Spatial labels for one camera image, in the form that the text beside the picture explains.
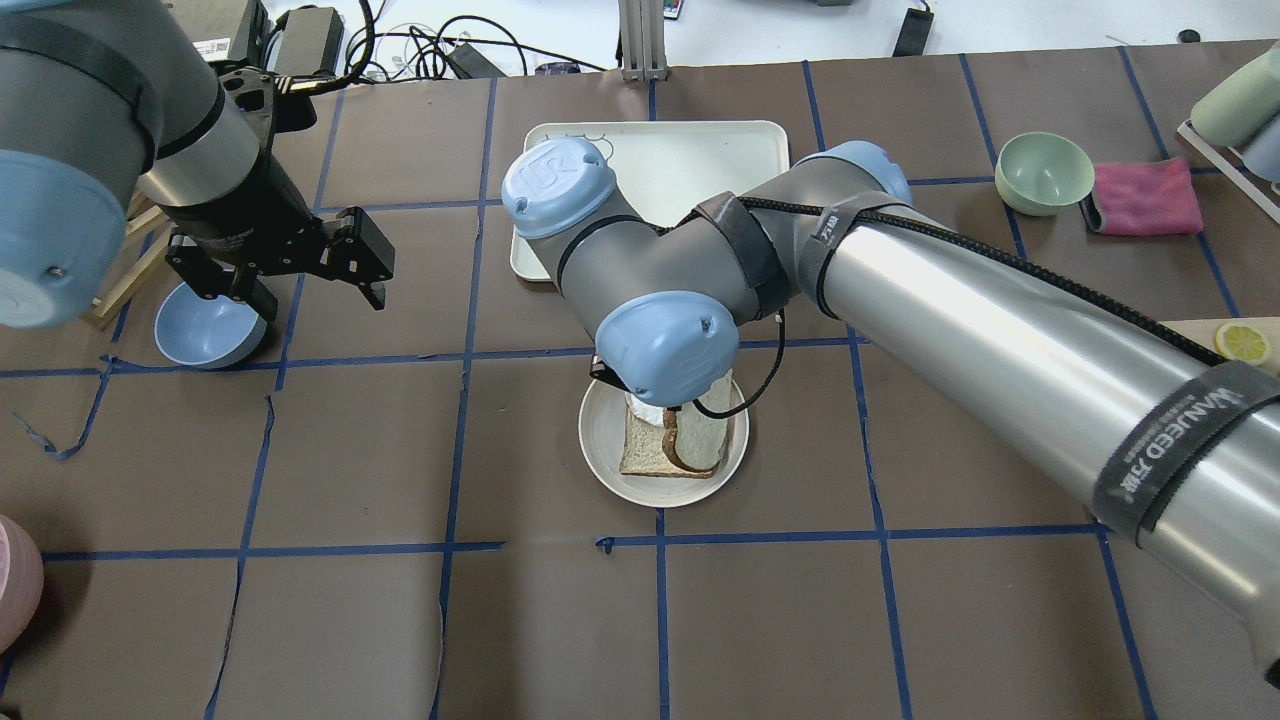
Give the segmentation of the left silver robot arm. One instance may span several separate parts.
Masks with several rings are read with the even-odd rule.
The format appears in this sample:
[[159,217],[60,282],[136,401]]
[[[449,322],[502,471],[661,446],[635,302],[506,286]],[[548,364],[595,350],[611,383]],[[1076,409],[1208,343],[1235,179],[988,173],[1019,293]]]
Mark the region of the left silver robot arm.
[[166,263],[201,299],[273,320],[264,279],[307,274],[384,309],[394,246],[362,208],[316,217],[273,154],[276,101],[357,70],[218,73],[161,1],[5,1],[1,41],[4,325],[90,309],[134,193],[174,224]]

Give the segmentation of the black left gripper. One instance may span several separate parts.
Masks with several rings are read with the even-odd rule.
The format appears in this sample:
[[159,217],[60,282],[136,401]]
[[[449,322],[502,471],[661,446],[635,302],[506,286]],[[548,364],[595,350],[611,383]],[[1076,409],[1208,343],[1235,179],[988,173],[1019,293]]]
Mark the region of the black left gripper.
[[315,215],[288,179],[244,179],[206,202],[163,193],[174,222],[165,260],[204,299],[247,304],[273,323],[278,297],[262,283],[308,274],[353,286],[375,311],[387,306],[396,249],[362,208]]

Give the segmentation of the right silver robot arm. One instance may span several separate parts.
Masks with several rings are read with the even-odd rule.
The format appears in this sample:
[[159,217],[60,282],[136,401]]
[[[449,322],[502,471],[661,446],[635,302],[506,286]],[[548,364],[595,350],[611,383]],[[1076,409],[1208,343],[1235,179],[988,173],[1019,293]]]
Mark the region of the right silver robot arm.
[[580,137],[525,151],[500,197],[599,378],[689,404],[733,364],[740,325],[803,295],[1225,607],[1277,684],[1276,377],[922,215],[863,141],[671,228]]

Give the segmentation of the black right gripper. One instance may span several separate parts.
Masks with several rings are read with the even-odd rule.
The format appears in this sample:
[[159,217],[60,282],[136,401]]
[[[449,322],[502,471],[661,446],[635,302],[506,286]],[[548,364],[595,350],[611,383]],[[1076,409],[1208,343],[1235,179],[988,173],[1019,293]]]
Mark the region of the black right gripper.
[[595,382],[600,382],[602,384],[616,388],[623,393],[631,392],[631,389],[621,378],[621,375],[617,373],[617,370],[613,366],[611,366],[600,354],[591,355],[591,361],[590,361],[590,368],[588,369],[588,374]]

